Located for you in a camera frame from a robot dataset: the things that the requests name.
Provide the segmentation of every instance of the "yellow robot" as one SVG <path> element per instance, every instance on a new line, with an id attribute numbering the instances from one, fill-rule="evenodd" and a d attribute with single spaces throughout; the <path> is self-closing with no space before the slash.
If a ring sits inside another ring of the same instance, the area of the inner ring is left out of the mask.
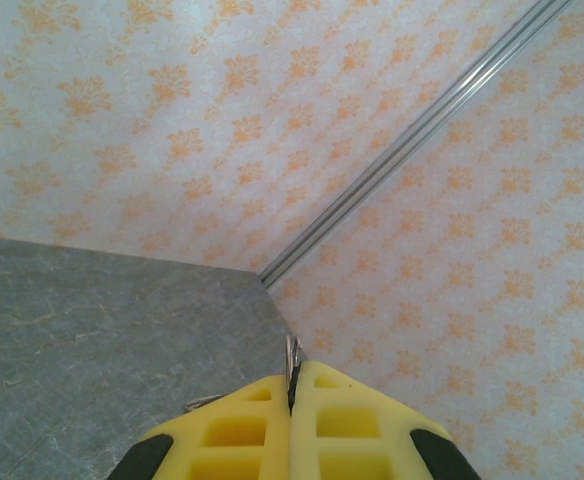
<path id="1" fill-rule="evenodd" d="M 441 425 L 299 349 L 285 375 L 190 402 L 108 480 L 480 480 Z"/>

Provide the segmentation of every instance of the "wall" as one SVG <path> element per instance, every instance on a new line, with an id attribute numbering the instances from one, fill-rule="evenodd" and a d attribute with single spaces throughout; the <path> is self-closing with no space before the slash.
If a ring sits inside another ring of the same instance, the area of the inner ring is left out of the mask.
<path id="1" fill-rule="evenodd" d="M 0 2 L 0 235 L 260 270 L 532 4 Z"/>
<path id="2" fill-rule="evenodd" d="M 584 1 L 272 293 L 483 478 L 584 480 Z"/>

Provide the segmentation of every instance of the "gray floor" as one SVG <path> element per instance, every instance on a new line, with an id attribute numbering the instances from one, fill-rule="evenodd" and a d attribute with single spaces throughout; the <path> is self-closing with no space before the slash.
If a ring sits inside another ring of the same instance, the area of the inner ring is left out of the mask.
<path id="1" fill-rule="evenodd" d="M 193 397 L 283 373 L 256 275 L 0 240 L 0 478 L 107 476 Z"/>

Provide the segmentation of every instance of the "yellow plastic part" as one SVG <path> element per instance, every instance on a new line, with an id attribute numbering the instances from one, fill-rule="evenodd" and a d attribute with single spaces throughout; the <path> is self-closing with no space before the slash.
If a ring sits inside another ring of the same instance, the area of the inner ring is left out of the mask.
<path id="1" fill-rule="evenodd" d="M 290 480 L 432 480 L 410 431 L 438 423 L 319 362 L 303 362 L 290 426 Z"/>
<path id="2" fill-rule="evenodd" d="M 290 410 L 285 377 L 266 377 L 159 425 L 174 444 L 153 480 L 287 480 Z"/>

